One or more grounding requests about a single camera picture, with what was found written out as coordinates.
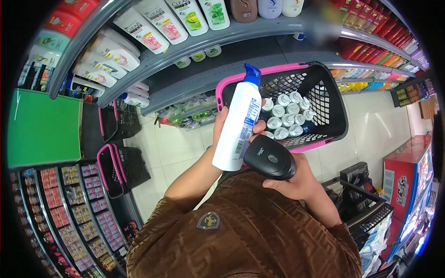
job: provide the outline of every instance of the brown velvet jacket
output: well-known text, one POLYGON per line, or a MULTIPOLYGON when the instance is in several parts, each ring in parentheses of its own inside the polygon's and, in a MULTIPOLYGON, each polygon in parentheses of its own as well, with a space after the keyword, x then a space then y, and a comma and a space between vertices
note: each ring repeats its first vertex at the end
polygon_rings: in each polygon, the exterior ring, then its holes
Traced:
POLYGON ((127 254, 128 277, 362 276, 345 224, 326 229, 263 180, 230 173, 193 211, 160 200, 127 254))

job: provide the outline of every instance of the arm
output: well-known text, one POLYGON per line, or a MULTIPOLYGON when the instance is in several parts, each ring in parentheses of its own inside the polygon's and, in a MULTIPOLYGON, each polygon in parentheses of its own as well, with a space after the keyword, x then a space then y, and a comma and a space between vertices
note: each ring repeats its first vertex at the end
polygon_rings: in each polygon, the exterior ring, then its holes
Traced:
POLYGON ((192 210, 223 173, 212 164, 215 154, 213 145, 187 171, 182 173, 167 189, 164 198, 175 201, 192 210))
POLYGON ((337 208, 312 174, 306 156, 292 155, 297 166, 295 176, 289 181, 265 180, 263 187, 275 189, 293 200, 303 200, 311 215, 326 228, 340 225, 337 208))
MULTIPOLYGON (((223 130, 224 122, 229 113, 227 107, 223 107, 216 117, 215 127, 213 128, 213 144, 203 154, 203 156, 193 164, 187 171, 182 173, 167 189, 164 198, 168 198, 187 210, 192 210, 209 191, 212 184, 223 173, 212 164, 216 146, 223 130)), ((259 120, 253 127, 253 132, 265 135, 263 131, 266 128, 266 122, 259 120)))

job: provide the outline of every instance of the barcode scanner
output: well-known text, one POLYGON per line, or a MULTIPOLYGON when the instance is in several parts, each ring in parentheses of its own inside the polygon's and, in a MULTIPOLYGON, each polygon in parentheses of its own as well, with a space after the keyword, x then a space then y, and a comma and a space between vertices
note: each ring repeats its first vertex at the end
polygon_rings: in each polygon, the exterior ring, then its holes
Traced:
POLYGON ((247 148, 244 163, 266 178, 278 181, 289 180, 297 171, 292 154, 277 141, 261 134, 247 148))

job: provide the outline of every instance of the tiled floor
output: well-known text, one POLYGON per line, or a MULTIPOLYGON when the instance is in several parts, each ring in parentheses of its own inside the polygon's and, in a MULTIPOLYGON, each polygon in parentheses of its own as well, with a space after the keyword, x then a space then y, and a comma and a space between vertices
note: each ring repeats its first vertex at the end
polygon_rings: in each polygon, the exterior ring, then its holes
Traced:
MULTIPOLYGON (((345 138, 305 152, 311 169, 320 182, 339 175, 339 171, 359 161, 368 163, 373 184, 382 184, 383 157, 411 136, 426 134, 431 121, 422 120, 418 105, 394 108, 389 92, 344 96, 349 130, 345 138)), ((168 186, 192 166, 212 143, 213 125, 186 132, 154 125, 152 117, 140 117, 142 130, 125 139, 127 146, 138 147, 146 161, 151 179, 133 189, 145 221, 168 186)), ((215 185, 209 190, 207 199, 215 185)))

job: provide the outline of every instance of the hand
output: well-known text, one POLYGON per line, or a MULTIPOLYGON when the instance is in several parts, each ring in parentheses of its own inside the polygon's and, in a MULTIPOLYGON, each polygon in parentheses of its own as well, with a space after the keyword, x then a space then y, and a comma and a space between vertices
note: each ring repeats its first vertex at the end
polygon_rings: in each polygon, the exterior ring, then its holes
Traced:
POLYGON ((295 175, 289 181, 267 179, 263 182, 263 187, 275 189, 289 199, 304 201, 324 192, 321 184, 315 179, 306 156, 303 153, 293 153, 292 156, 297 167, 295 175))
MULTIPOLYGON (((261 101, 261 107, 266 104, 266 100, 261 101)), ((223 131, 224 122, 226 121, 227 115, 229 114, 229 109, 224 106, 222 110, 216 116, 215 127, 213 128, 213 144, 212 146, 216 147, 219 141, 219 137, 221 136, 221 132, 223 131)), ((250 142, 255 139, 258 134, 266 135, 264 130, 266 129, 266 122, 263 120, 259 120, 253 127, 254 136, 250 137, 250 142)))

